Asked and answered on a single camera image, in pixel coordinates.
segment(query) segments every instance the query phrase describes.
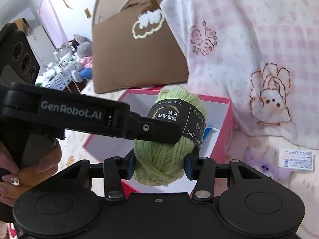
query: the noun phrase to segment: round black pad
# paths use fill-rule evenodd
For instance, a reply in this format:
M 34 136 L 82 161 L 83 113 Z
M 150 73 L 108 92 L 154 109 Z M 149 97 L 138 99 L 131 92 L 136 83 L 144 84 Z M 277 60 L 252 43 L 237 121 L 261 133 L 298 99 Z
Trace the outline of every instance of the round black pad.
M 229 225 L 256 237 L 293 232 L 305 214 L 295 193 L 267 177 L 240 179 L 220 196 L 217 208 Z
M 258 192 L 250 194 L 246 200 L 246 206 L 252 211 L 261 214 L 275 213 L 282 207 L 280 198 L 270 193 Z
M 65 193 L 51 193 L 39 198 L 37 209 L 46 215 L 58 215 L 68 211 L 73 205 L 73 198 Z
M 65 237 L 89 226 L 100 213 L 101 204 L 100 197 L 75 180 L 57 180 L 21 195 L 13 215 L 21 230 L 30 235 Z

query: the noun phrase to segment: embroidered rose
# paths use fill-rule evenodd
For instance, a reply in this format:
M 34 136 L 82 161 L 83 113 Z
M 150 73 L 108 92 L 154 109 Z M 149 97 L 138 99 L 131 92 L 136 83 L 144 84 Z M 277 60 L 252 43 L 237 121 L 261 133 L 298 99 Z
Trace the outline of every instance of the embroidered rose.
M 205 28 L 203 31 L 205 38 L 202 38 L 202 33 L 197 26 L 192 26 L 190 29 L 190 42 L 194 44 L 193 53 L 197 55 L 201 53 L 203 56 L 207 56 L 217 46 L 217 37 L 216 32 L 208 28 L 205 21 L 203 21 L 202 25 Z
M 202 43 L 202 35 L 196 26 L 191 28 L 190 41 L 193 44 L 200 45 Z

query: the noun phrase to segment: gray stuffed animal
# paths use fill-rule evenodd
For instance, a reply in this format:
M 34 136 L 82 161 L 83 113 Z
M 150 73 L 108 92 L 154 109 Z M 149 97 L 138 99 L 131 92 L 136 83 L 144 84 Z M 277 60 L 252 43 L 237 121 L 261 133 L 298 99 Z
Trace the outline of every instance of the gray stuffed animal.
M 75 82 L 83 82 L 84 79 L 92 78 L 92 43 L 88 38 L 79 34 L 75 34 L 74 39 L 79 43 L 76 52 L 78 65 L 71 75 Z

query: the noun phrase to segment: pink curtain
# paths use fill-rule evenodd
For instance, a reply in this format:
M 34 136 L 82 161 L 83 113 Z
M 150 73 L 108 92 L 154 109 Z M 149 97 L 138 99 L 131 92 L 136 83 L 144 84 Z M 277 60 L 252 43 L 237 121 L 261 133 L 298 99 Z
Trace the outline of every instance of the pink curtain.
M 68 42 L 68 38 L 50 0 L 41 0 L 38 14 L 55 47 Z

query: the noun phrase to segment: plush toy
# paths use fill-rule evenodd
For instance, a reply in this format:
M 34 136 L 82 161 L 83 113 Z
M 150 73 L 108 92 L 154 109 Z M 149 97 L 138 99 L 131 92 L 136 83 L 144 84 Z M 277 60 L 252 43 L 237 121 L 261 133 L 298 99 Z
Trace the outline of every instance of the plush toy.
M 255 158 L 250 149 L 251 148 L 249 146 L 246 147 L 246 150 L 244 152 L 244 161 L 249 166 L 253 167 L 269 178 L 272 178 L 277 182 L 282 182 L 286 180 L 292 173 L 292 171 L 288 168 L 276 168 L 265 159 Z
M 92 78 L 92 43 L 91 41 L 79 34 L 74 35 L 77 46 L 77 69 L 72 71 L 72 78 L 75 82 L 83 82 L 84 79 Z

